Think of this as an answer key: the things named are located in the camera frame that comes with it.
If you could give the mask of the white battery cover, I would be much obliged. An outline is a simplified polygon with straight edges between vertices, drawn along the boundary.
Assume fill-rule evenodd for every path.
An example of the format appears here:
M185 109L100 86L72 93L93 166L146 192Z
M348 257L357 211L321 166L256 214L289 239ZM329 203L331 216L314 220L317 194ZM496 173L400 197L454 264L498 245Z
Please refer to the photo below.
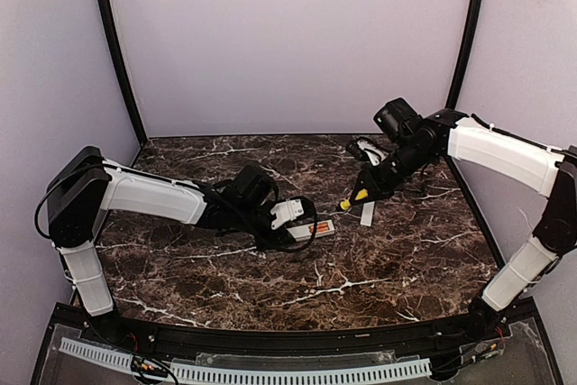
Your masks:
M366 226L366 227L372 226L372 221L373 221L373 216L374 216L374 208L375 208L374 202L368 202L368 203L363 204L361 219L360 219L360 224L362 226Z

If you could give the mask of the yellow handled screwdriver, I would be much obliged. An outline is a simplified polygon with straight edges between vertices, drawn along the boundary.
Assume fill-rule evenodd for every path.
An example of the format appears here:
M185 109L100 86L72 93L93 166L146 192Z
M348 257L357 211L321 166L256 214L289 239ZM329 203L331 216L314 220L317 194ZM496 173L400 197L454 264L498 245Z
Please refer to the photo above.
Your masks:
M362 188L352 195L340 201L336 206L337 212L348 212L352 207L364 204L369 198L369 191L366 188Z

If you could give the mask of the white remote control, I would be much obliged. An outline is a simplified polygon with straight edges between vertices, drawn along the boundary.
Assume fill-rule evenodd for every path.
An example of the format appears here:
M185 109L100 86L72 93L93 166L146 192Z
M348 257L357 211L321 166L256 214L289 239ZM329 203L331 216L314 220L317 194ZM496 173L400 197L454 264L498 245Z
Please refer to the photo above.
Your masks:
M306 225L292 226L292 227L288 228L288 232L297 242L307 241L312 234L315 235L315 238L325 237L325 236L317 236L316 235L316 229L314 229L313 232L310 232L309 231L310 225L314 225L314 223L306 224Z

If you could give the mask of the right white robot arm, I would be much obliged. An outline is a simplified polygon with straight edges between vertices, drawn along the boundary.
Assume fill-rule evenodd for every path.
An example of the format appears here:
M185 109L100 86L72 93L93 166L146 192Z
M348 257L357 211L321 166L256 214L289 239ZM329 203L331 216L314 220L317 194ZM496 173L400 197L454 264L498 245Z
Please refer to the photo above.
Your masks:
M415 172L440 158L479 165L532 188L547 204L528 240L468 307L464 334L480 340L527 288L576 248L576 149L532 142L451 108L424 117L399 97L373 120L395 148L383 154L373 142L349 142L362 162L350 197L340 209L392 197Z

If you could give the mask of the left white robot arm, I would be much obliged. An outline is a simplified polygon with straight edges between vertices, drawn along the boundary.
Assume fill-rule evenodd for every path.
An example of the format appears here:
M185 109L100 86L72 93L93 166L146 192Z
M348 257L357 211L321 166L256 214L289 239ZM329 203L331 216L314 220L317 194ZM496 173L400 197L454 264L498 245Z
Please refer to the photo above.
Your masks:
M86 312L114 311L95 247L97 218L110 211L151 215L204 229L250 234L258 247L280 247L286 228L305 217L302 198L279 199L276 182L255 165L216 184L179 180L127 168L82 149L52 180L35 211L47 213L40 236L59 252Z

